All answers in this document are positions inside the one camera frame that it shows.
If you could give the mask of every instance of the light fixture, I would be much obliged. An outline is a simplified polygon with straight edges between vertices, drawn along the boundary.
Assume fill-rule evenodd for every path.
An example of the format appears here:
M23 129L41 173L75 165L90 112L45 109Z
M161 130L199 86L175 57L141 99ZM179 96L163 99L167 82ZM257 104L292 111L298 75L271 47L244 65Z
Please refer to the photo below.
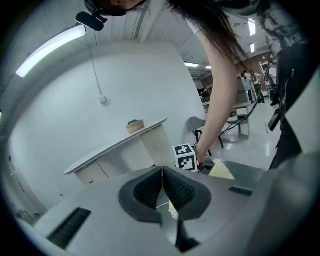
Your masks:
M256 22L252 18L249 18L248 24L249 24L250 36L255 35L256 34Z
M255 52L255 44L251 43L250 48L251 48L251 53L254 53Z
M15 72L19 77L24 78L28 72L39 63L44 57L66 43L86 35L84 25L76 25L50 38L38 49L36 49Z
M184 64L185 64L187 67L192 67L192 68L196 68L196 67L199 66L198 64L193 64L193 63L188 63L188 62L185 62Z

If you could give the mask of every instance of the woman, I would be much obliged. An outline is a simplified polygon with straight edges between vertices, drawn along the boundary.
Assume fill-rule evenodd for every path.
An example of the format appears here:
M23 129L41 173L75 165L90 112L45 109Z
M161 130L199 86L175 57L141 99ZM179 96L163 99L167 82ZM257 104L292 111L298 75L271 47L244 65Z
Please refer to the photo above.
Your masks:
M112 16L121 16L117 12L134 11L146 3L146 0L84 1L92 13L105 11ZM196 148L196 157L201 165L233 108L238 86L235 62L241 63L245 57L225 12L253 18L274 42L280 43L280 49L307 44L308 41L301 33L299 25L273 0L167 0L166 2L168 8L188 21L203 45L212 67L213 93L204 132Z
M259 92L261 90L261 82L260 82L261 75L256 74L252 69L250 70L250 75L252 76L253 86L255 89L258 103L265 104L265 98L264 98L262 92L259 95Z

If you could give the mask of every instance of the cabinet door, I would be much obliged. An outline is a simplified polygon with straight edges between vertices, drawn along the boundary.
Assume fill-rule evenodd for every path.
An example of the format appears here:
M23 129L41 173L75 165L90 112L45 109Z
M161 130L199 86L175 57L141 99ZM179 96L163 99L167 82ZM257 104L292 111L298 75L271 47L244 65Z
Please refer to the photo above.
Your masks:
M75 175L85 186L105 182L109 179L97 162L91 163L81 171L76 172Z

